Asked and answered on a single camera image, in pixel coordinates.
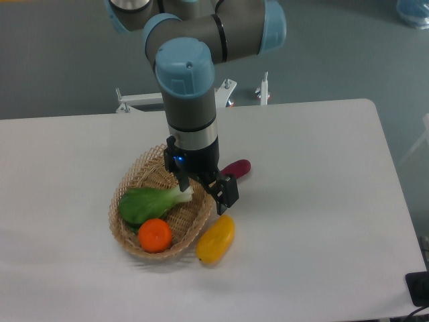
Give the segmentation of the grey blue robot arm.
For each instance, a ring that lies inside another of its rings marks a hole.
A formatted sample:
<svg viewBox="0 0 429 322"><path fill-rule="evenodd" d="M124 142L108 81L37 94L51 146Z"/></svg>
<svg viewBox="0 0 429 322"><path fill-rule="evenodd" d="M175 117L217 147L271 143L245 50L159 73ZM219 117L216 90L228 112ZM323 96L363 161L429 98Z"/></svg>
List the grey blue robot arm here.
<svg viewBox="0 0 429 322"><path fill-rule="evenodd" d="M195 180L215 200L218 214L239 198L236 179L221 174L215 65L283 46L286 17L277 1L106 1L113 25L142 31L145 57L160 87L169 137L166 170L182 190Z"/></svg>

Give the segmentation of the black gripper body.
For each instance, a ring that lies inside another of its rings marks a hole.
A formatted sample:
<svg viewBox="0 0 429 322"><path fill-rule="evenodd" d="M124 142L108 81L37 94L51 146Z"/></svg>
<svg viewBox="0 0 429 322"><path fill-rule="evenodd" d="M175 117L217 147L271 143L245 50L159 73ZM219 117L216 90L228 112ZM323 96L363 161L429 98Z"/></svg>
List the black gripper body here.
<svg viewBox="0 0 429 322"><path fill-rule="evenodd" d="M176 138L166 140L164 164L168 172L185 172L194 180L214 182L219 175L219 139L200 150L184 150L176 146Z"/></svg>

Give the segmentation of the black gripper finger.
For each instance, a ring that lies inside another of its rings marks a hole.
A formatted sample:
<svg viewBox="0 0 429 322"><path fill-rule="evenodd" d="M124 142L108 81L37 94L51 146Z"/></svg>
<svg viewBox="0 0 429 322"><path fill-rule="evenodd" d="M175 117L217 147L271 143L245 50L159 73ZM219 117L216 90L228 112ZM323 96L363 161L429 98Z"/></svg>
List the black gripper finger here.
<svg viewBox="0 0 429 322"><path fill-rule="evenodd" d="M198 174L196 180L214 199L218 215L222 215L239 199L237 180L232 174L205 172Z"/></svg>
<svg viewBox="0 0 429 322"><path fill-rule="evenodd" d="M190 183L189 183L188 173L180 167L181 166L180 161L181 161L180 157L173 157L172 165L173 165L173 173L178 181L180 191L184 193L185 190L189 188Z"/></svg>

